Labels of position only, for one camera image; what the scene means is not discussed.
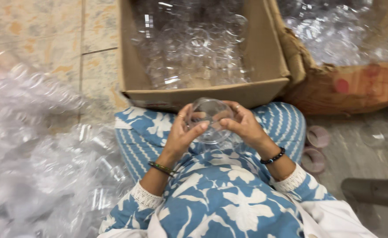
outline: bangle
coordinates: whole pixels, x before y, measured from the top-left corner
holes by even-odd
[[[166,167],[163,166],[163,165],[156,164],[156,163],[154,163],[153,161],[148,162],[148,164],[149,164],[151,167],[153,167],[153,168],[155,168],[155,169],[157,169],[157,170],[160,170],[160,171],[162,171],[163,173],[165,173],[165,174],[167,174],[167,175],[169,175],[169,176],[171,176],[171,177],[174,177],[174,175],[177,174],[177,172],[176,172],[175,170],[166,168]]]
[[[283,147],[279,147],[281,149],[281,152],[279,154],[277,154],[275,157],[269,159],[269,160],[260,160],[260,163],[262,164],[271,164],[273,162],[275,162],[277,159],[281,158],[282,155],[285,154],[285,148]]]

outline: clear plastic bowl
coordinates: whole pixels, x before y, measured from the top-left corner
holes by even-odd
[[[192,111],[187,115],[190,129],[202,122],[209,122],[207,130],[197,138],[206,144],[220,143],[231,134],[220,126],[219,121],[223,118],[233,119],[232,109],[220,100],[204,97],[194,102]]]

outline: tile grout line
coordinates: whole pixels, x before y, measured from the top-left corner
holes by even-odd
[[[79,64],[79,93],[82,94],[82,82],[84,73],[84,32],[85,32],[85,0],[81,0],[81,45],[80,45],[80,64]],[[78,123],[81,122],[81,110],[78,111]]]
[[[99,53],[99,52],[104,52],[104,51],[109,51],[109,50],[117,50],[117,47],[108,48],[108,49],[104,49],[104,50],[91,51],[91,52],[83,53],[82,55],[86,56],[86,55],[90,55],[90,54],[94,54],[94,53]]]

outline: cardboard box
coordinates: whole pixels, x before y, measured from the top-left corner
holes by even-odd
[[[249,0],[244,6],[244,16],[249,20],[249,31],[240,49],[244,55],[244,65],[253,69],[249,73],[252,83],[225,86],[205,84],[200,88],[152,90],[137,49],[129,39],[133,22],[131,1],[118,0],[118,75],[123,95],[135,106],[174,112],[200,97],[237,101],[247,108],[270,102],[289,82],[287,77],[290,73],[267,2]]]
[[[276,0],[268,0],[275,28],[284,51],[292,80],[283,96],[304,114],[364,113],[388,106],[388,63],[365,66],[318,66],[310,52],[285,27]],[[381,22],[384,36],[388,35],[387,13]]]

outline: packing tape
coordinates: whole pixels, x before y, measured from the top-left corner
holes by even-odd
[[[306,144],[316,148],[324,148],[328,146],[330,136],[328,131],[320,126],[311,126],[307,128]]]
[[[306,168],[301,162],[301,167],[309,174],[319,175],[325,170],[325,155],[317,148],[308,146],[303,149],[303,155],[306,154],[312,160],[312,168]]]

